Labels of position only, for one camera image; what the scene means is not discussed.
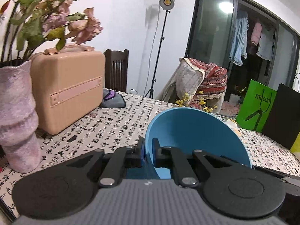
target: tablecloth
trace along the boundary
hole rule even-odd
[[[136,145],[138,138],[144,137],[154,116],[175,107],[171,103],[121,94],[126,101],[125,108],[96,108],[56,136],[38,130],[42,159],[34,172],[97,148],[109,153],[121,146]],[[216,117],[224,122],[227,120],[222,116]],[[253,164],[300,176],[300,164],[289,150],[263,134],[243,129],[239,129],[239,132]],[[5,157],[0,160],[0,167],[3,168],[0,173],[0,197],[14,215],[18,216],[11,192],[14,184],[25,175],[13,171]]]

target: suitcase handle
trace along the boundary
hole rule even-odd
[[[93,50],[95,50],[95,48],[92,46],[68,45],[68,46],[64,46],[59,52],[57,51],[57,49],[55,47],[46,49],[44,54],[49,55],[49,54],[55,54],[55,53],[83,52],[83,51],[93,51]]]

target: chair backrest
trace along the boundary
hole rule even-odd
[[[126,92],[128,50],[105,51],[105,87],[112,90]]]

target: peach suitcase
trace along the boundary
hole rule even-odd
[[[46,49],[31,57],[39,128],[57,134],[100,105],[105,56],[90,46]]]

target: pink ceramic vase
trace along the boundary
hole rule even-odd
[[[33,171],[41,160],[30,66],[29,60],[18,67],[0,68],[0,145],[11,168],[19,173]]]

